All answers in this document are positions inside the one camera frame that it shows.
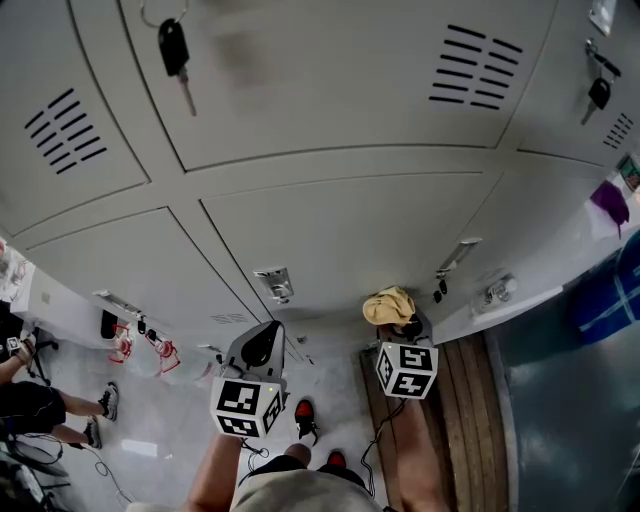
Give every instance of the yellow cloth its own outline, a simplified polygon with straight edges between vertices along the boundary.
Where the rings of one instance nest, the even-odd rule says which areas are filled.
[[[373,325],[396,324],[404,327],[415,312],[413,299],[397,286],[376,293],[362,306],[364,317]]]

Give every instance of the key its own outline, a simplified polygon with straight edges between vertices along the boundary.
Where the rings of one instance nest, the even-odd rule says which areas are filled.
[[[589,105],[587,106],[587,113],[580,121],[583,126],[587,124],[589,118],[596,110],[603,110],[609,102],[611,97],[611,86],[604,78],[597,78],[591,89],[589,89]]]
[[[189,50],[180,23],[170,18],[160,25],[158,45],[167,75],[178,77],[178,82],[187,100],[192,116],[197,115],[196,105],[189,90],[189,75],[186,64],[189,61]]]

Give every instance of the white cube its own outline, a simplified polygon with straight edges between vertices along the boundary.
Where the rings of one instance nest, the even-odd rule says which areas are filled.
[[[283,410],[279,384],[215,377],[210,411],[221,433],[266,437]]]
[[[376,372],[385,395],[422,399],[427,396],[438,372],[438,350],[382,343]]]

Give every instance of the shorts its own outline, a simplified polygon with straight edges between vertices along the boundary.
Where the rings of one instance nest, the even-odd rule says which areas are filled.
[[[34,382],[0,386],[0,420],[9,433],[50,434],[66,419],[66,407],[56,389]]]
[[[280,473],[282,471],[294,471],[296,469],[306,469],[302,462],[300,462],[295,457],[291,457],[290,455],[279,455],[272,461],[267,462],[261,468],[256,469],[249,476],[255,475],[264,475],[266,473]],[[320,473],[329,473],[330,475],[334,475],[340,478],[344,478],[345,480],[349,480],[349,482],[353,482],[356,485],[359,485],[363,489],[365,489],[364,482],[362,478],[356,475],[353,471],[347,468],[342,468],[340,466],[325,464],[320,469],[318,469]]]

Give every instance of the locker vent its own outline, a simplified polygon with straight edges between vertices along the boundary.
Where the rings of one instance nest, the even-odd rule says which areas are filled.
[[[611,130],[609,130],[609,133],[606,135],[602,143],[606,144],[610,148],[618,149],[620,144],[622,144],[627,138],[627,135],[629,135],[629,132],[632,130],[632,126],[633,121],[621,113],[615,123],[613,123]]]
[[[211,318],[213,318],[219,324],[242,324],[248,322],[247,317],[241,313],[232,313],[229,315],[212,315]]]
[[[499,110],[505,89],[511,85],[522,49],[485,34],[447,26],[444,50],[433,83],[431,101],[469,103],[472,107]],[[487,55],[482,64],[481,55]]]
[[[56,174],[104,153],[75,91],[62,93],[24,126],[35,148]]]

